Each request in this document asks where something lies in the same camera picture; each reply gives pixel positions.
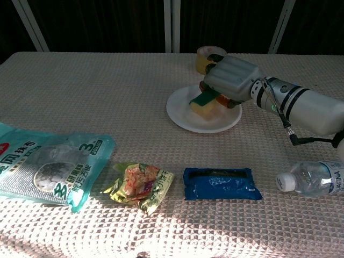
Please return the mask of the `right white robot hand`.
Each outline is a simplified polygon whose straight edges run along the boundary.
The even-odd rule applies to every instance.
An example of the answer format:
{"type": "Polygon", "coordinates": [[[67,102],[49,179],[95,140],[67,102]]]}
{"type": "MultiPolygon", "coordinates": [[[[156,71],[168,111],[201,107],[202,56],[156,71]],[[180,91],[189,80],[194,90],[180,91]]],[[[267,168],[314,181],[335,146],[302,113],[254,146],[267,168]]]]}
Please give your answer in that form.
{"type": "Polygon", "coordinates": [[[215,91],[216,100],[228,109],[250,100],[253,84],[264,77],[258,66],[234,56],[210,54],[207,59],[211,63],[205,68],[200,90],[215,91]]]}

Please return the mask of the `yellow green sponge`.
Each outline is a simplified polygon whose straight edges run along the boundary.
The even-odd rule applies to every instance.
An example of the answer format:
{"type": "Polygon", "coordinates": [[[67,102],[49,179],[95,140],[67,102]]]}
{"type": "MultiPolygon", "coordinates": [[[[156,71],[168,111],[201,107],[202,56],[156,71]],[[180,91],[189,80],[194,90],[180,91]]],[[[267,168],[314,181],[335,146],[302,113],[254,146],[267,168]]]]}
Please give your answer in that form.
{"type": "Polygon", "coordinates": [[[191,110],[204,120],[211,120],[214,117],[216,108],[216,95],[204,91],[189,102],[191,110]]]}

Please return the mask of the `white round plate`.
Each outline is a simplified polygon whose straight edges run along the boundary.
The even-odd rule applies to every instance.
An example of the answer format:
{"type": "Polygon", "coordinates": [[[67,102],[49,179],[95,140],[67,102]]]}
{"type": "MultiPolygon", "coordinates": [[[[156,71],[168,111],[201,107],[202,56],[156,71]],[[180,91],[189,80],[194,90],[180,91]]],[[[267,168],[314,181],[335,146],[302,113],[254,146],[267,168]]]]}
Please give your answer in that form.
{"type": "Polygon", "coordinates": [[[208,120],[195,113],[189,102],[200,93],[199,86],[194,84],[178,89],[170,95],[166,103],[166,110],[176,125],[196,133],[218,133],[234,127],[240,121],[242,116],[240,105],[228,109],[215,103],[208,120]]]}

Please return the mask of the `yellow packing tape roll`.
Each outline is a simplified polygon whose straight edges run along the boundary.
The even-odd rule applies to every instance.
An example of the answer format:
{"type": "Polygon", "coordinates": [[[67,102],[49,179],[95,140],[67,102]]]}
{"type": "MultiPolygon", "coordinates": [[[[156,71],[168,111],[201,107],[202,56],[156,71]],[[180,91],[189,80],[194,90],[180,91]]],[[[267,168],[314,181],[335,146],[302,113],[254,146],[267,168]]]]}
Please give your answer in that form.
{"type": "Polygon", "coordinates": [[[216,64],[227,51],[218,46],[202,46],[197,50],[196,70],[202,75],[206,74],[206,68],[210,64],[216,64]]]}

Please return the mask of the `dark pleated curtain panel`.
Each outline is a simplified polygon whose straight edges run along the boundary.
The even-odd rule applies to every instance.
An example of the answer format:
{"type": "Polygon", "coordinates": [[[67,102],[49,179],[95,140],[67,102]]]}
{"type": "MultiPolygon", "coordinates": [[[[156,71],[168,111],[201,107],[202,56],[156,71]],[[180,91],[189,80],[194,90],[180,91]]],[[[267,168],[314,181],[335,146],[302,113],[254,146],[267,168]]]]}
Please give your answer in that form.
{"type": "Polygon", "coordinates": [[[344,0],[296,0],[277,52],[344,55],[344,0]]]}
{"type": "Polygon", "coordinates": [[[51,52],[163,53],[163,0],[27,0],[51,52]]]}
{"type": "Polygon", "coordinates": [[[16,52],[35,51],[12,0],[0,0],[0,64],[16,52]]]}
{"type": "Polygon", "coordinates": [[[284,0],[181,0],[180,52],[267,53],[284,0]]]}

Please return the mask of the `blue foil packet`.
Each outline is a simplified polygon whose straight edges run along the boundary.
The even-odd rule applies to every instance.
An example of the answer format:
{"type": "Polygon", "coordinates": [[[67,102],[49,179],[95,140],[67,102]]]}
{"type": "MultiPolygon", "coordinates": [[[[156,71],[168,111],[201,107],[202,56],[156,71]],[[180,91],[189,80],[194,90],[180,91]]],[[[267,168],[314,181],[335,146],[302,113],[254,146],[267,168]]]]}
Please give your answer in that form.
{"type": "Polygon", "coordinates": [[[185,200],[262,199],[249,168],[185,168],[183,180],[185,200]]]}

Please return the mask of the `clear plastic water bottle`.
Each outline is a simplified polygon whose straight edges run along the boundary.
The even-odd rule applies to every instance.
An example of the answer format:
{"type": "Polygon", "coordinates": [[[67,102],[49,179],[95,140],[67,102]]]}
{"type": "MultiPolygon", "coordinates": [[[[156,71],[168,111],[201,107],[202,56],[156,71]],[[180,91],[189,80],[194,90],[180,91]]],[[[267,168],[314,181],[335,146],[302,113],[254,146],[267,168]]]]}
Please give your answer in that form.
{"type": "Polygon", "coordinates": [[[296,192],[307,198],[344,194],[344,163],[341,161],[304,161],[276,175],[282,192],[296,192]]]}

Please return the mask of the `beige waffle-weave tablecloth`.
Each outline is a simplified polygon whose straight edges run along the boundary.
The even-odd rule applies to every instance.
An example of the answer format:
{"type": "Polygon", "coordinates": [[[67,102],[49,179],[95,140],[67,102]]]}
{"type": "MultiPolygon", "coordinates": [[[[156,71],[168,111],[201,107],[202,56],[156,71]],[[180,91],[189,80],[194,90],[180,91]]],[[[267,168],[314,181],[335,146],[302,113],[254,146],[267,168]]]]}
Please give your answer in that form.
{"type": "Polygon", "coordinates": [[[166,101],[198,84],[194,54],[18,52],[0,65],[0,122],[29,130],[112,136],[110,160],[174,173],[147,216],[102,195],[84,208],[0,199],[0,258],[344,258],[344,196],[280,192],[275,175],[299,161],[335,160],[328,144],[293,146],[280,120],[249,101],[239,123],[198,134],[175,125],[166,101]],[[250,168],[250,200],[184,199],[186,167],[250,168]]]}

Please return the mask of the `yellow green snack packet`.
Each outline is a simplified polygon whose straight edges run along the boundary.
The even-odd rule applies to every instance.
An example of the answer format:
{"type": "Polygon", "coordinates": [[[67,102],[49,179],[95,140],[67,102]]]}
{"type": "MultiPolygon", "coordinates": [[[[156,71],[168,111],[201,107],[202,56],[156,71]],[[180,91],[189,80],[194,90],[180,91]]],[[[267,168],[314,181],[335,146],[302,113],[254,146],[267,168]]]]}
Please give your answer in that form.
{"type": "Polygon", "coordinates": [[[117,203],[135,206],[148,216],[164,200],[175,175],[146,163],[116,163],[113,166],[120,177],[101,191],[117,203]]]}

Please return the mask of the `teal dishcloth package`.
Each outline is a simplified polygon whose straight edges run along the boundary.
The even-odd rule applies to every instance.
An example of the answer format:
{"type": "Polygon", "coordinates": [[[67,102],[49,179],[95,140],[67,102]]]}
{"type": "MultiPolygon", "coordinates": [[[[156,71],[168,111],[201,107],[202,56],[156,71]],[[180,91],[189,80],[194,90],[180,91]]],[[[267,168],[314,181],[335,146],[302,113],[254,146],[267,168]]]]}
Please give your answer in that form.
{"type": "Polygon", "coordinates": [[[109,135],[54,134],[0,123],[0,196],[79,212],[114,147],[109,135]]]}

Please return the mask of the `white frame post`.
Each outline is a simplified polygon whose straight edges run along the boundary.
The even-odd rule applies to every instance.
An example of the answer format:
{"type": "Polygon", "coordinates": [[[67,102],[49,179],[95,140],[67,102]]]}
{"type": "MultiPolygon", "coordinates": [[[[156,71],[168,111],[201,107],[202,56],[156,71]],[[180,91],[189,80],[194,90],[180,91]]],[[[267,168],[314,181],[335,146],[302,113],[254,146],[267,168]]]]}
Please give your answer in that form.
{"type": "Polygon", "coordinates": [[[181,0],[163,0],[166,53],[180,53],[181,0]]]}
{"type": "Polygon", "coordinates": [[[41,32],[27,0],[11,0],[26,31],[38,52],[49,52],[48,44],[41,32]]]}
{"type": "Polygon", "coordinates": [[[283,7],[270,43],[268,54],[276,54],[282,41],[284,31],[292,14],[296,0],[284,0],[283,7]]]}

